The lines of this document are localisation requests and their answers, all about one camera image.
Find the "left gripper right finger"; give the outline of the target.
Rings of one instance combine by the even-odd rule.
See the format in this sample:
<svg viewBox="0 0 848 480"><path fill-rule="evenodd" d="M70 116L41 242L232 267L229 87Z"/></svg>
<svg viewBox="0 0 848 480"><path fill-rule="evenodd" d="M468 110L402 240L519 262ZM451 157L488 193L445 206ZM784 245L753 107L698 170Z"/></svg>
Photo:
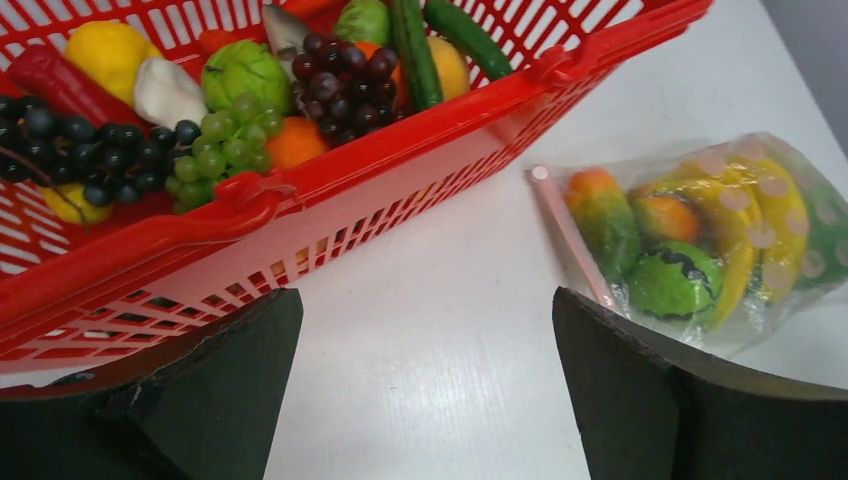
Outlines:
<svg viewBox="0 0 848 480"><path fill-rule="evenodd" d="M754 370L561 287L552 322L594 479L843 479L845 390Z"/></svg>

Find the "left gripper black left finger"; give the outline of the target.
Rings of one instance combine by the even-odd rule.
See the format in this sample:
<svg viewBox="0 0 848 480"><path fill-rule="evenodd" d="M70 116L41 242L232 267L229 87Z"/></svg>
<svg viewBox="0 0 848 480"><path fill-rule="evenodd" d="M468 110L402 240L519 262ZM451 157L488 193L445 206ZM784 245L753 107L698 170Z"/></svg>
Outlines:
<svg viewBox="0 0 848 480"><path fill-rule="evenodd" d="M57 479L261 479L303 320L278 289L176 360L120 387L61 400Z"/></svg>

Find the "green bell pepper toy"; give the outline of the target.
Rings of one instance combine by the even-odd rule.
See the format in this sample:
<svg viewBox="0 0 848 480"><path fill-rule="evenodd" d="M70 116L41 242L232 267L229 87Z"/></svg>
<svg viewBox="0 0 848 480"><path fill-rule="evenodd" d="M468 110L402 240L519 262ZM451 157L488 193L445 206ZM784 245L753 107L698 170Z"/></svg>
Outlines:
<svg viewBox="0 0 848 480"><path fill-rule="evenodd" d="M724 286L717 260L680 241L647 247L626 282L631 308L664 321L709 320Z"/></svg>

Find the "clear zip top bag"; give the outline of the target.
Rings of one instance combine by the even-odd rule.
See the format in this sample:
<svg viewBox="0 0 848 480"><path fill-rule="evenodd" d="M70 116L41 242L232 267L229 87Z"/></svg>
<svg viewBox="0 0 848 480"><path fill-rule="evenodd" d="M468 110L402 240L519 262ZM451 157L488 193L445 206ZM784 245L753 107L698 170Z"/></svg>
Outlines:
<svg viewBox="0 0 848 480"><path fill-rule="evenodd" d="M847 192L771 133L528 177L567 286L690 346L730 356L847 301Z"/></svg>

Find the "orange tangerine toy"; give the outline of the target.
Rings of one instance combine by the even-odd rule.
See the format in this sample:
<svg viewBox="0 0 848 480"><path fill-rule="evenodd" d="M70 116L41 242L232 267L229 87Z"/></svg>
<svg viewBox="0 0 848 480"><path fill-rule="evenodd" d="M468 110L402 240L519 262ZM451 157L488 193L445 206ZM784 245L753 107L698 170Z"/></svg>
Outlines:
<svg viewBox="0 0 848 480"><path fill-rule="evenodd" d="M641 233L652 241L695 243L701 220L696 210L675 196L648 196L631 202Z"/></svg>

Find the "green orange mango toy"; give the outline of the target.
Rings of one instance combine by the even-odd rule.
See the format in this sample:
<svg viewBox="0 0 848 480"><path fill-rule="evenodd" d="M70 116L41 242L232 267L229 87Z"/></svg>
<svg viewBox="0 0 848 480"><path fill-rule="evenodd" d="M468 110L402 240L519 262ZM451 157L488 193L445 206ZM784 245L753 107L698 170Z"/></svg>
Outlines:
<svg viewBox="0 0 848 480"><path fill-rule="evenodd" d="M567 183L564 200L601 274L621 282L637 262L641 238L616 178L601 167L578 171Z"/></svg>

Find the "yellow banana toy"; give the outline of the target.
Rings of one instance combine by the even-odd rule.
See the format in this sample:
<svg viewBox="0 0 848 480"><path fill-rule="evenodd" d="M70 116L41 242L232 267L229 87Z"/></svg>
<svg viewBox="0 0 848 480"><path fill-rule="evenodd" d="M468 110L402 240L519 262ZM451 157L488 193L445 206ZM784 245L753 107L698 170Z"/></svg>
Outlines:
<svg viewBox="0 0 848 480"><path fill-rule="evenodd" d="M656 180L632 188L632 200L678 196L705 218L724 289L709 325L726 321L751 292L780 303L800 276L809 232L807 208L784 167L768 157L711 155L687 159Z"/></svg>

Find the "green napa cabbage toy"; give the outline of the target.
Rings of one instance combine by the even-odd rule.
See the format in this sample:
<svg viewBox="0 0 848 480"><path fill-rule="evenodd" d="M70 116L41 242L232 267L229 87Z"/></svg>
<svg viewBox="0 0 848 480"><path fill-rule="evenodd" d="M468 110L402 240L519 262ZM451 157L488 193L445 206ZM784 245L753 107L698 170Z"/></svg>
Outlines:
<svg viewBox="0 0 848 480"><path fill-rule="evenodd" d="M847 201L830 184L803 193L809 233L799 289L839 284L847 279Z"/></svg>

